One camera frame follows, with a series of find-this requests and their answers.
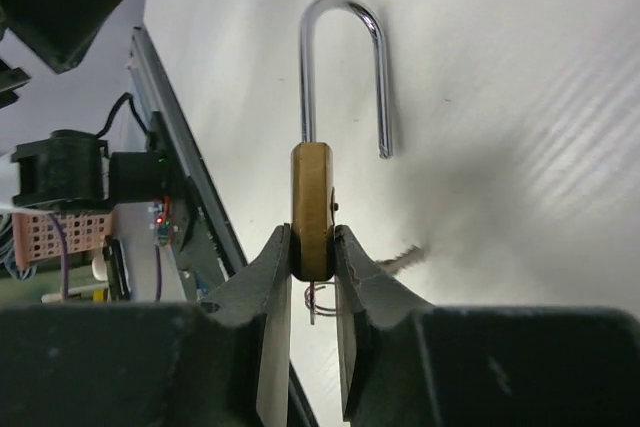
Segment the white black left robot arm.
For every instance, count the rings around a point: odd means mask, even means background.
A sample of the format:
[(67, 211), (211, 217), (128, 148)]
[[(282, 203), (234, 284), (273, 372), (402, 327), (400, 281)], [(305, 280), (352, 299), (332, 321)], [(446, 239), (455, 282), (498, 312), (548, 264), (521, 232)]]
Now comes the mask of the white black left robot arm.
[[(11, 32), (56, 74), (80, 65), (123, 0), (1, 0), (1, 30)], [(109, 153), (105, 130), (58, 130), (1, 158), (5, 213), (108, 212), (162, 197), (157, 156)]]

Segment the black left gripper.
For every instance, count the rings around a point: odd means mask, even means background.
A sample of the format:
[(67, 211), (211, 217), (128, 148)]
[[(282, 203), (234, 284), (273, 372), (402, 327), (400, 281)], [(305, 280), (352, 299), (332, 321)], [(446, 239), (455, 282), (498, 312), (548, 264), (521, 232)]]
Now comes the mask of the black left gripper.
[[(1, 0), (1, 30), (9, 30), (55, 73), (76, 68), (123, 0)], [(0, 60), (0, 108), (19, 100), (31, 81)]]

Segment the brass padlock silver shackle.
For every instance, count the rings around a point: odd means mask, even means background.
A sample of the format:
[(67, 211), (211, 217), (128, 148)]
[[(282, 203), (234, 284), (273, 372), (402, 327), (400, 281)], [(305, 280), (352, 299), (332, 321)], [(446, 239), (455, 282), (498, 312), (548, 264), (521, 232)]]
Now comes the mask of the brass padlock silver shackle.
[(393, 157), (387, 38), (376, 14), (359, 0), (313, 0), (299, 27), (301, 142), (293, 149), (292, 232), (293, 274), (308, 283), (334, 275), (332, 260), (335, 226), (332, 150), (316, 135), (314, 38), (318, 19), (343, 10), (357, 17), (369, 32), (374, 51), (379, 157)]

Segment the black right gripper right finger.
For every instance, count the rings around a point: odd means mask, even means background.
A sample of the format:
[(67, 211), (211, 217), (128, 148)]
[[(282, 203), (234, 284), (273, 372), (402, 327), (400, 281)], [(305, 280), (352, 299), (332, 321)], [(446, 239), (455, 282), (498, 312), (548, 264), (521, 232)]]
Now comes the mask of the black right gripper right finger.
[(439, 307), (335, 238), (353, 426), (635, 426), (639, 323), (603, 307)]

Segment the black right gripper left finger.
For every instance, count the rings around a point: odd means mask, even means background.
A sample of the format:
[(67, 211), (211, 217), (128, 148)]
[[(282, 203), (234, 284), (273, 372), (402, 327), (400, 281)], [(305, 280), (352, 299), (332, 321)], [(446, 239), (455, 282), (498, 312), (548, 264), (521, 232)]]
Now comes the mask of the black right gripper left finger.
[(5, 426), (283, 426), (290, 228), (203, 303), (1, 311)]

